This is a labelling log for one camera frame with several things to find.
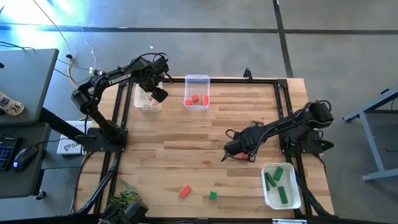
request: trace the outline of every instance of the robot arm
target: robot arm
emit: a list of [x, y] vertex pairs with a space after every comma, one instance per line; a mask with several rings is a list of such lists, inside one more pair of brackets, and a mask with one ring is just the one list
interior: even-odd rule
[[[169, 78], [163, 76], [163, 73], [167, 74], [169, 70], [168, 58], [164, 57], [164, 53], [152, 55], [160, 57], [155, 62], [150, 62], [141, 55], [124, 67], [93, 76], [72, 93], [72, 101], [83, 114], [90, 115], [98, 123], [101, 133], [111, 144], [120, 142], [119, 128], [112, 121], [106, 120], [98, 111], [102, 93], [107, 87], [133, 80], [144, 91], [151, 92], [152, 97], [158, 102], [164, 101], [168, 96], [165, 90], [157, 87], [160, 82], [174, 82], [169, 75], [167, 75]], [[89, 92], [91, 88], [94, 88], [92, 95]]]
[[333, 121], [333, 117], [323, 102], [307, 103], [301, 110], [296, 111], [289, 117], [274, 121], [265, 126], [248, 127], [240, 133], [235, 132], [233, 140], [224, 146], [225, 156], [221, 161], [223, 162], [229, 156], [243, 152], [244, 154], [248, 154], [249, 161], [254, 162], [254, 155], [257, 153], [258, 147], [271, 136], [298, 126], [305, 127], [304, 132], [307, 133], [314, 128], [320, 129], [329, 126]]

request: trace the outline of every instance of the wooden table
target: wooden table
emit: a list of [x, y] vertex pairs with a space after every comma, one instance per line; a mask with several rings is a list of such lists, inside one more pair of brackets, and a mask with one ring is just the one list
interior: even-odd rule
[[[288, 84], [296, 111], [308, 101], [304, 80], [292, 78]], [[273, 85], [212, 83], [210, 106], [204, 112], [185, 109], [183, 83], [165, 84], [164, 88], [169, 97], [160, 113], [138, 111], [132, 97], [127, 122], [129, 138], [118, 173], [118, 179], [135, 186], [149, 207], [148, 217], [294, 217], [293, 210], [273, 210], [264, 203], [261, 169], [267, 163], [285, 162], [277, 136], [259, 148], [254, 163], [232, 159], [220, 162], [223, 146], [230, 140], [225, 136], [227, 129], [240, 131], [251, 121], [270, 123], [278, 119]], [[116, 85], [108, 88], [99, 105], [107, 119], [111, 119], [116, 92]], [[287, 115], [283, 97], [282, 104]], [[98, 186], [103, 156], [97, 152], [87, 160], [76, 208], [82, 207]], [[333, 213], [322, 163], [311, 154], [302, 157], [308, 188], [325, 210]], [[186, 184], [192, 191], [181, 199], [178, 193]], [[116, 193], [122, 188], [118, 181]], [[217, 192], [216, 200], [209, 199], [210, 191]], [[107, 197], [105, 189], [102, 210]]]

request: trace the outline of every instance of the red cube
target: red cube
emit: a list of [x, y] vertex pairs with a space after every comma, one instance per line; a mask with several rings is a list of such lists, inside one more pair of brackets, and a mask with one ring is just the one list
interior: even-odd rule
[[193, 95], [192, 96], [192, 101], [194, 102], [194, 103], [198, 103], [198, 101], [199, 101], [199, 96], [198, 95]]

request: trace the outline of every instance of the green cube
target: green cube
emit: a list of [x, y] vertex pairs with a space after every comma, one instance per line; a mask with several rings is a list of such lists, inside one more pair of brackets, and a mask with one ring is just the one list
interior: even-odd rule
[[274, 179], [279, 181], [279, 180], [280, 180], [280, 177], [282, 176], [282, 173], [283, 173], [283, 172], [284, 172], [283, 168], [278, 167], [278, 168], [276, 169], [276, 171], [275, 171]]
[[264, 181], [266, 182], [266, 189], [267, 191], [269, 191], [269, 184], [268, 184], [268, 180], [267, 180], [267, 176], [264, 174]]
[[209, 198], [212, 200], [216, 200], [217, 199], [217, 193], [216, 192], [210, 192]]
[[286, 197], [285, 189], [283, 187], [278, 187], [278, 192], [279, 192], [280, 201], [282, 202], [282, 204], [287, 204], [287, 197]]
[[269, 175], [268, 172], [266, 172], [266, 177], [267, 177], [269, 183], [271, 184], [271, 186], [276, 187], [276, 183], [275, 183], [274, 179], [271, 177], [271, 175]]

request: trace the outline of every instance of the clear plastic container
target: clear plastic container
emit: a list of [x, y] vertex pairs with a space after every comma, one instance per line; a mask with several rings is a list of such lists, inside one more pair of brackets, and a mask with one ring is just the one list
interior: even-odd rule
[[[269, 191], [267, 191], [264, 174], [268, 172], [271, 175], [271, 177], [273, 177], [278, 167], [283, 168], [284, 172], [282, 173], [282, 176], [280, 177], [279, 181], [275, 180], [277, 186], [272, 187], [271, 184], [269, 184]], [[261, 170], [261, 180], [262, 180], [262, 188], [264, 189], [264, 198], [268, 206], [270, 206], [273, 209], [300, 208], [301, 199], [299, 194], [299, 188], [297, 187], [294, 167], [292, 164], [288, 162], [266, 164], [264, 168], [262, 168]], [[283, 186], [285, 189], [288, 201], [288, 203], [286, 204], [282, 204], [282, 202], [280, 201], [278, 187], [281, 186]]]
[[[199, 103], [185, 104], [186, 100], [192, 100], [193, 95], [198, 95]], [[208, 96], [208, 104], [203, 105], [203, 96]], [[208, 75], [185, 76], [185, 95], [183, 104], [188, 110], [204, 111], [210, 105], [210, 77]]]
[[[159, 88], [163, 88], [163, 83], [159, 83]], [[146, 93], [136, 84], [134, 92], [134, 106], [142, 112], [159, 112], [162, 110], [162, 103], [159, 103], [151, 97], [152, 93]]]

